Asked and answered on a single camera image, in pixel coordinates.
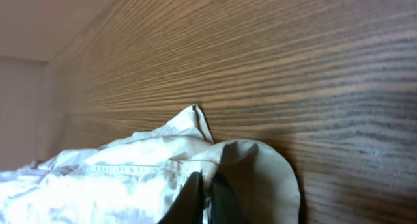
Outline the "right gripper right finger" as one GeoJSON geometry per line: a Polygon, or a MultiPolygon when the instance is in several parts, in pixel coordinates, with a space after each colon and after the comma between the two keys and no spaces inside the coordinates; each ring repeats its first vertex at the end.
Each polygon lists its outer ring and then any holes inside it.
{"type": "Polygon", "coordinates": [[[211,224],[250,224],[249,217],[223,174],[217,173],[211,186],[211,224]]]}

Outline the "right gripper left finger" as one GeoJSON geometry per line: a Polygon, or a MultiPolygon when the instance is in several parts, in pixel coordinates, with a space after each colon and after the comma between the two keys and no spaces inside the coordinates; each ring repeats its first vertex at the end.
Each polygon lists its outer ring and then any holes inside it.
{"type": "Polygon", "coordinates": [[[158,224],[202,224],[203,208],[203,179],[201,173],[193,172],[158,224]]]}

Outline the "beige shorts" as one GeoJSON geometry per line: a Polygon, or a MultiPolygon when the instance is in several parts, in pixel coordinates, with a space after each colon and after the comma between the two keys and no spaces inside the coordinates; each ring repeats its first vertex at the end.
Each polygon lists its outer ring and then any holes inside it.
{"type": "Polygon", "coordinates": [[[251,139],[215,143],[197,105],[151,132],[64,150],[1,173],[2,223],[157,223],[188,177],[203,179],[203,223],[223,174],[251,223],[298,223],[300,188],[288,161],[251,139]]]}

